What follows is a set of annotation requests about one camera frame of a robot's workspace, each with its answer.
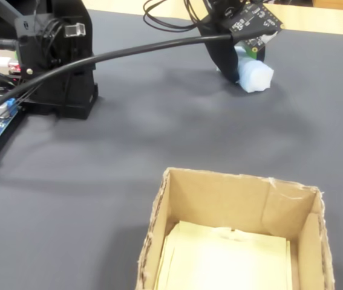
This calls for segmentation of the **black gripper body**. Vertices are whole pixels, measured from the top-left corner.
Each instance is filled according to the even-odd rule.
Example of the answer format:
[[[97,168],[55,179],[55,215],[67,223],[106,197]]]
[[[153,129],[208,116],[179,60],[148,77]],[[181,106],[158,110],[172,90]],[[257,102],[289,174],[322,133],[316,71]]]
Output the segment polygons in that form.
[[[244,1],[204,1],[208,15],[202,19],[203,28],[229,29],[233,18],[241,13]]]

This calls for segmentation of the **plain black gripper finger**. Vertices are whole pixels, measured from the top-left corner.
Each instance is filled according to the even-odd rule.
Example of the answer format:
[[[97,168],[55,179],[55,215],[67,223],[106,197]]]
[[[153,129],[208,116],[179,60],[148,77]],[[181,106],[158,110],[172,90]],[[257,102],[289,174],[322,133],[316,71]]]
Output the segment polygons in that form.
[[[203,24],[198,27],[201,36],[218,36],[222,34],[230,34],[228,28],[224,28],[219,22],[205,17]],[[231,83],[239,81],[238,74],[238,56],[234,48],[234,41],[217,40],[205,43],[206,49],[210,58],[220,70],[225,79]]]

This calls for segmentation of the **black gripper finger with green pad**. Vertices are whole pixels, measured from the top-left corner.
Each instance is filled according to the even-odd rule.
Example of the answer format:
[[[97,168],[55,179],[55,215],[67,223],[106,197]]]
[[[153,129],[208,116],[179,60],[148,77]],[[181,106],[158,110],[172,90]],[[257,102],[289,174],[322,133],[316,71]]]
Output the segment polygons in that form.
[[[253,40],[252,43],[241,41],[234,48],[239,59],[250,57],[255,60],[265,61],[266,48],[265,43],[261,40]]]

